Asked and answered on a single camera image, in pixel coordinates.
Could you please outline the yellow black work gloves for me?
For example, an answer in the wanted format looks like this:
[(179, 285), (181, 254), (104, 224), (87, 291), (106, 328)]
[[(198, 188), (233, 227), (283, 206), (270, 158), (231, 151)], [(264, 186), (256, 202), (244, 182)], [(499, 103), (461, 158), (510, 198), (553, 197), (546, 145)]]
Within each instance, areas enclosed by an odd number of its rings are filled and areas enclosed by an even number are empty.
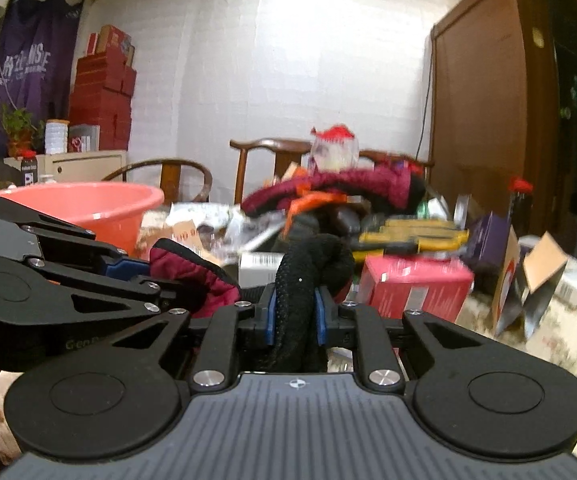
[(422, 252), (455, 252), (467, 244), (469, 231), (448, 220), (387, 219), (376, 230), (361, 233), (349, 242), (353, 252), (416, 255)]

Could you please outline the stack of red boxes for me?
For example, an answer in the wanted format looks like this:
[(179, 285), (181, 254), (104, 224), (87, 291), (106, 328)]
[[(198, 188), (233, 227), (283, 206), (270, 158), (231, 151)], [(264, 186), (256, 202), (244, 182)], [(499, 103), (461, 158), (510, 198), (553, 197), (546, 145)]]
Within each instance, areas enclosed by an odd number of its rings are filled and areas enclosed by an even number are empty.
[(128, 150), (136, 88), (133, 58), (127, 32), (104, 25), (89, 36), (87, 54), (77, 61), (69, 121), (72, 126), (97, 126), (102, 151)]

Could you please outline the brown wooden wardrobe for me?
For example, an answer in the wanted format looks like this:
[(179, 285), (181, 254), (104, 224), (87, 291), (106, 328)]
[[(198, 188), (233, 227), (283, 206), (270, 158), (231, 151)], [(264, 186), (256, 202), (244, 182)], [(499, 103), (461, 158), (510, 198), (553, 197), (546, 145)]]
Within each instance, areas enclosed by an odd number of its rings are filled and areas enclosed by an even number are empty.
[(431, 40), (432, 184), (505, 214), (511, 179), (526, 180), (529, 232), (574, 256), (577, 0), (461, 0)]

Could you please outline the round-back wooden chair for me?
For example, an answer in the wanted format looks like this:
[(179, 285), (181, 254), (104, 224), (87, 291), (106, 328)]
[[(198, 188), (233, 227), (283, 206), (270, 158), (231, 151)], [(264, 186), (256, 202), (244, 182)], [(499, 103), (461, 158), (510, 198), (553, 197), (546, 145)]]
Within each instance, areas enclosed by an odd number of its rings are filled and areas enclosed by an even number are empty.
[(130, 171), (146, 167), (160, 167), (159, 187), (164, 193), (164, 204), (172, 205), (177, 203), (180, 198), (182, 168), (189, 167), (198, 171), (203, 177), (203, 184), (191, 200), (191, 203), (207, 203), (212, 188), (211, 172), (199, 162), (192, 162), (189, 159), (182, 158), (155, 158), (142, 160), (142, 162), (132, 162), (124, 167), (111, 172), (103, 178), (103, 181), (112, 181), (121, 178), (122, 182), (127, 182)]

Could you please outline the black knit glove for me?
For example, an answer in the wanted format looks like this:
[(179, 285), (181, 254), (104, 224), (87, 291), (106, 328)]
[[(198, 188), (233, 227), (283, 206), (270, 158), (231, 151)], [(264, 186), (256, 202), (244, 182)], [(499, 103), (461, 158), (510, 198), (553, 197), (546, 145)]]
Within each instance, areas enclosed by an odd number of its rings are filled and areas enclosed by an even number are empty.
[(318, 342), (316, 290), (332, 297), (351, 286), (355, 259), (346, 243), (318, 234), (292, 246), (275, 275), (274, 338), (266, 370), (278, 374), (324, 373), (328, 351)]

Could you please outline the open cardboard box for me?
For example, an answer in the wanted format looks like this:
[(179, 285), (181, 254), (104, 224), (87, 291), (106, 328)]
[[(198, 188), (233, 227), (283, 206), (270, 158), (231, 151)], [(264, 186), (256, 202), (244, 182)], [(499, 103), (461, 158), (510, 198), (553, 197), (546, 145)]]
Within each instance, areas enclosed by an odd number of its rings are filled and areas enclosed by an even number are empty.
[(566, 263), (566, 253), (548, 232), (523, 254), (517, 234), (513, 228), (509, 229), (505, 258), (491, 303), (496, 337), (517, 320), (523, 322), (524, 338), (533, 336), (548, 310)]

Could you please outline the maroon jacket pile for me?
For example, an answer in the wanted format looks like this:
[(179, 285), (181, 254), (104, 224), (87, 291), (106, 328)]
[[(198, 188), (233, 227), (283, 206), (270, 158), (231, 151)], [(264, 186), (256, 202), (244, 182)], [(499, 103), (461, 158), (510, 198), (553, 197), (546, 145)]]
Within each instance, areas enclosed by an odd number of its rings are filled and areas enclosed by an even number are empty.
[(241, 211), (250, 218), (257, 218), (269, 211), (287, 209), (299, 191), (361, 196), (369, 200), (374, 212), (413, 214), (423, 200), (426, 186), (423, 178), (401, 167), (316, 172), (260, 188), (242, 200)]

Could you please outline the white tin can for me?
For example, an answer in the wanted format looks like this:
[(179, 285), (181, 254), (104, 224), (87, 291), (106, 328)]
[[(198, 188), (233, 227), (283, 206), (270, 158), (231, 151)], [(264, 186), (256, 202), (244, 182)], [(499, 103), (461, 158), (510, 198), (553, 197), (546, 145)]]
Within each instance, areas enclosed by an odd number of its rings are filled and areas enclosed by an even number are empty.
[(47, 155), (64, 154), (68, 151), (69, 122), (65, 119), (49, 119), (44, 125), (44, 152)]

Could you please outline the dark jar red lid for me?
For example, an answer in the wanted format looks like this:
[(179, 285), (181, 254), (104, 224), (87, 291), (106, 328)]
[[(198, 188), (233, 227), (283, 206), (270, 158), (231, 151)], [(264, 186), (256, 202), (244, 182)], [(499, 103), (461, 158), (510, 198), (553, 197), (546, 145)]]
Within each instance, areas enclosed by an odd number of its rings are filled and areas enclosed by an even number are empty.
[(38, 160), (35, 151), (23, 151), (22, 159), (20, 160), (20, 173), (23, 176), (23, 186), (33, 185), (38, 182)]

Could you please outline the beige low cabinet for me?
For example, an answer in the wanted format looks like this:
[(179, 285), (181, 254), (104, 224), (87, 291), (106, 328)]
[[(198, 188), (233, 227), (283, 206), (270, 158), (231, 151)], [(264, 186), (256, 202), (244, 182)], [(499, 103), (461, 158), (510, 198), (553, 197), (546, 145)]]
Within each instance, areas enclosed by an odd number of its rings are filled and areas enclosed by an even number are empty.
[(121, 150), (37, 155), (41, 181), (96, 182), (127, 165), (127, 152)]

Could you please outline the maroon winter glove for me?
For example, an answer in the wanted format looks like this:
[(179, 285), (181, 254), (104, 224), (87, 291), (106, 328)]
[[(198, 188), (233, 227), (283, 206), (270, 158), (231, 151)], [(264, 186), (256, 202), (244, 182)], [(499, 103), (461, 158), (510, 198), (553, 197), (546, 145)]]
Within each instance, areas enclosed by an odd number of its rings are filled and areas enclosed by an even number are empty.
[(188, 310), (193, 318), (210, 318), (242, 298), (240, 286), (223, 268), (169, 238), (151, 248), (150, 272), (152, 278), (179, 286), (174, 306)]

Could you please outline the purple box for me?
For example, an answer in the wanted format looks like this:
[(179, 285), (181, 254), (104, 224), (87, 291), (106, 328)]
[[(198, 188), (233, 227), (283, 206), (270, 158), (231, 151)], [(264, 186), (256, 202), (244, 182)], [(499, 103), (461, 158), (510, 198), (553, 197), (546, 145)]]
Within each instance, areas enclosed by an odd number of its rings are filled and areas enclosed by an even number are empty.
[(510, 225), (507, 218), (490, 212), (469, 227), (462, 261), (474, 272), (498, 271), (505, 260)]

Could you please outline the pink plastic basin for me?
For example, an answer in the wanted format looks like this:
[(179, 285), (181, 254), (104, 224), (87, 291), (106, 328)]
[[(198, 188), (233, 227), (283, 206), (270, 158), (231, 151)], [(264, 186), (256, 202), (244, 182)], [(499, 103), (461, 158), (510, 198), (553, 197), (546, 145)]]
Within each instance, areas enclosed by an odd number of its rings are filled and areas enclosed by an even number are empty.
[(128, 254), (134, 252), (144, 214), (164, 203), (160, 188), (120, 181), (34, 184), (1, 190), (0, 196), (91, 230), (97, 240)]

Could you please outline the red-cap clear snack bag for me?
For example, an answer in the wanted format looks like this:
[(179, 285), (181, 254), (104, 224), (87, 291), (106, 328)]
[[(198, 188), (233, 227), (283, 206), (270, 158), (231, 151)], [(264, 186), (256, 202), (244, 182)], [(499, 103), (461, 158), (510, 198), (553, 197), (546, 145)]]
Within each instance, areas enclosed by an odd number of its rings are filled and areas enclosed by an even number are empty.
[(327, 130), (311, 129), (313, 144), (308, 157), (312, 172), (339, 172), (355, 168), (359, 162), (359, 143), (345, 125), (334, 125)]

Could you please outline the potted green plant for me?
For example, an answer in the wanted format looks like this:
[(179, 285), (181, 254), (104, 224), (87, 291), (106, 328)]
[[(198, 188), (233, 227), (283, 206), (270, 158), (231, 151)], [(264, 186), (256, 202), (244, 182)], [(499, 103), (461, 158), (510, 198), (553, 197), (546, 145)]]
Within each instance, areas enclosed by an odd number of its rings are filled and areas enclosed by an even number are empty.
[(0, 126), (6, 136), (8, 156), (19, 158), (26, 151), (38, 153), (43, 145), (44, 122), (34, 120), (34, 115), (25, 107), (0, 106)]

